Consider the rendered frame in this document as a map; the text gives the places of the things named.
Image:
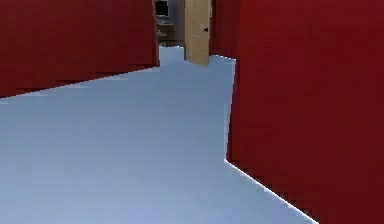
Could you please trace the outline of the tan wooden room door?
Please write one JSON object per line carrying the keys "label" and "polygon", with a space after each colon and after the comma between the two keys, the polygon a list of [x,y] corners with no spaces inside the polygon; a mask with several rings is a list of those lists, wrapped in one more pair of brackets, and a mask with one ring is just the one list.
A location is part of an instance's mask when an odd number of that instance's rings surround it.
{"label": "tan wooden room door", "polygon": [[185,60],[209,64],[211,0],[185,0]]}

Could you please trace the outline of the brown wooden desk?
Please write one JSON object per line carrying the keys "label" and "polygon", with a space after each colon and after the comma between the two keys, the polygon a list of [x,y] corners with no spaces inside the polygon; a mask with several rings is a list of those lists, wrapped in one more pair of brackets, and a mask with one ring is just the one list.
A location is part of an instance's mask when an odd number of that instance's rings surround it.
{"label": "brown wooden desk", "polygon": [[159,20],[156,26],[160,46],[184,46],[184,26],[181,23]]}

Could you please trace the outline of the black computer monitor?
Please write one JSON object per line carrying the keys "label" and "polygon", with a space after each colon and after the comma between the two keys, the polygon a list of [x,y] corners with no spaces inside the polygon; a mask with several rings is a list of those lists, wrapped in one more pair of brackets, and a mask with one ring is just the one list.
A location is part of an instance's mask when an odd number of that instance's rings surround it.
{"label": "black computer monitor", "polygon": [[169,16],[168,0],[156,0],[155,1],[156,15],[160,17]]}

